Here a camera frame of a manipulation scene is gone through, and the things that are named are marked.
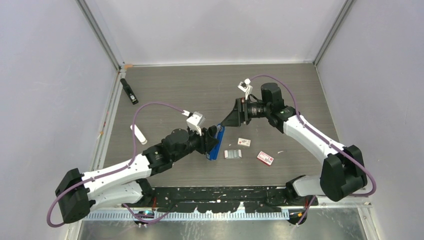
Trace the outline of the blue stapler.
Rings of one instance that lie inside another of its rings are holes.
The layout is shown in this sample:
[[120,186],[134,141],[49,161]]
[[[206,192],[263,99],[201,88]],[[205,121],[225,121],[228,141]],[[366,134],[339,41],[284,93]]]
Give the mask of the blue stapler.
[[216,139],[218,140],[217,145],[214,146],[214,148],[206,155],[206,158],[209,161],[215,161],[218,158],[220,147],[223,141],[223,137],[225,134],[225,127],[221,126],[220,124],[217,125],[217,133],[215,135]]

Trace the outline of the white staple box sleeve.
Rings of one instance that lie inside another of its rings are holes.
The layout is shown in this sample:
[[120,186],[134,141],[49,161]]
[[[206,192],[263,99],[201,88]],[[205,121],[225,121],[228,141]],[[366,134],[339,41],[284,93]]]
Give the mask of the white staple box sleeve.
[[251,146],[251,140],[246,138],[238,138],[237,144],[239,146],[247,147],[249,148]]

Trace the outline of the white stapler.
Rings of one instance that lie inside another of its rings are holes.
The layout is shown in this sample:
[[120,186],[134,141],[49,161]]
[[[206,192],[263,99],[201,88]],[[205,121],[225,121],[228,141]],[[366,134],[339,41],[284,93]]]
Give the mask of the white stapler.
[[141,130],[138,128],[136,124],[130,125],[130,129],[134,132],[135,137],[138,139],[138,141],[142,145],[147,144],[148,140],[146,139],[146,137],[144,136],[144,134],[141,132]]

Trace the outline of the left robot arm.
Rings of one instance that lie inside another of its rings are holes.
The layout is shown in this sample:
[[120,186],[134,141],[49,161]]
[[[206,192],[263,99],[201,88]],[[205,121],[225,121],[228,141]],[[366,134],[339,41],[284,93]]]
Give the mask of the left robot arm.
[[55,190],[63,224],[113,205],[138,203],[148,207],[154,197],[147,178],[171,169],[193,152],[208,154],[219,143],[218,131],[215,125],[202,128],[201,133],[177,128],[127,161],[84,173],[78,168],[68,170]]

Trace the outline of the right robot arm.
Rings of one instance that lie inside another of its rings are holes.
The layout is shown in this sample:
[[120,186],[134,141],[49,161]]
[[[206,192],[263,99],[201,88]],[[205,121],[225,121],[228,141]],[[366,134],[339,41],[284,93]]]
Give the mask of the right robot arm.
[[294,107],[285,104],[276,83],[264,83],[260,99],[251,94],[248,83],[242,82],[238,87],[245,96],[235,100],[222,126],[240,127],[252,119],[266,118],[272,127],[296,140],[320,162],[319,175],[301,175],[285,184],[288,203],[299,205],[312,195],[338,202],[368,184],[361,150],[355,145],[344,146],[310,125]]

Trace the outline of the black stapler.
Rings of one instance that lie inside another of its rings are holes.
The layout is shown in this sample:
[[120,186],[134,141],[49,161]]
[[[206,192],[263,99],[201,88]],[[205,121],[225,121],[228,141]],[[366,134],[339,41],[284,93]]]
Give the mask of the black stapler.
[[126,79],[125,78],[121,78],[120,79],[120,83],[122,84],[122,89],[124,90],[124,92],[128,96],[128,98],[131,101],[131,103],[133,105],[137,104],[139,101],[138,101],[137,97],[135,96],[134,91],[132,90],[131,86],[126,81]]

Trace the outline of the lower open staple tray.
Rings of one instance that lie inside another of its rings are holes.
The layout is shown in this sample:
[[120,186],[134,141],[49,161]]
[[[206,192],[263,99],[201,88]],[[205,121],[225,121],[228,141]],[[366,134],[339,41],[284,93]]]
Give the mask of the lower open staple tray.
[[242,158],[242,151],[240,149],[236,150],[225,150],[224,151],[225,159],[240,159]]

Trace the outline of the red staple box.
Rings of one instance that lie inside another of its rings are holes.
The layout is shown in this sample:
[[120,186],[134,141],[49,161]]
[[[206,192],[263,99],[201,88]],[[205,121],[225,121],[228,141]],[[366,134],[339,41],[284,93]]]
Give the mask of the red staple box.
[[274,158],[272,156],[263,151],[260,151],[256,158],[267,166],[271,166],[274,161]]

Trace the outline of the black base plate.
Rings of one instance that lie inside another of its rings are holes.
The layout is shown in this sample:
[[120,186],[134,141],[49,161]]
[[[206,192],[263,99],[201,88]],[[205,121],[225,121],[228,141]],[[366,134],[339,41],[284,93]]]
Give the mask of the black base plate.
[[284,186],[155,187],[133,208],[151,208],[160,212],[234,213],[244,206],[246,213],[277,213],[280,207],[303,210],[318,200],[311,196],[289,198]]

